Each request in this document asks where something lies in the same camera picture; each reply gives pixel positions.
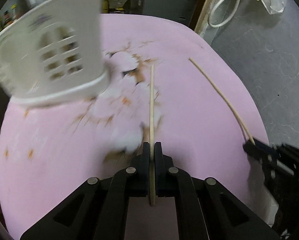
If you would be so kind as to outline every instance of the tabletop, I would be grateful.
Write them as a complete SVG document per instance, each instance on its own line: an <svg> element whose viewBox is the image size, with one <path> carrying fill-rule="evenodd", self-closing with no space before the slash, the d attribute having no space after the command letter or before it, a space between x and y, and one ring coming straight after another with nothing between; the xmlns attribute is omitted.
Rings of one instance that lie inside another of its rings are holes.
<svg viewBox="0 0 299 240"><path fill-rule="evenodd" d="M237 120L193 58L236 108L252 135L268 143L247 89L199 35L156 17L101 15L108 89L97 98L22 109L10 103L0 134L0 203L18 240L92 176L128 166L149 135L149 77L155 68L155 141L192 177L215 177L266 220L260 165L243 151ZM177 239L173 199L131 199L125 239Z"/></svg>

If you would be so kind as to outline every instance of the white cable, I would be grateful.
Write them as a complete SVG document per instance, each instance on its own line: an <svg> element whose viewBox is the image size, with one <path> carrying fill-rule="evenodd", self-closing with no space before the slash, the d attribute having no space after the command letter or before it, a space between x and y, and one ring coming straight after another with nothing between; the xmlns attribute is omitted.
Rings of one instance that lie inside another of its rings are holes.
<svg viewBox="0 0 299 240"><path fill-rule="evenodd" d="M211 23L212 16L214 15L216 9L217 9L217 8L224 2L224 1L225 1L225 0L219 0L219 1L216 3L216 5L214 6L214 8L211 10L211 13L210 13L210 15L208 16L208 20L207 20L208 25L209 25L210 27L218 28L218 27L221 27L221 26L227 24L227 23L233 18L234 14L236 13L237 8L238 8L238 5L239 5L239 2L240 2L241 0L236 0L234 10L232 11L232 13L229 15L229 17L228 17L225 21L223 21L223 22L221 22L221 23L219 23L219 24L214 25L214 24Z"/></svg>

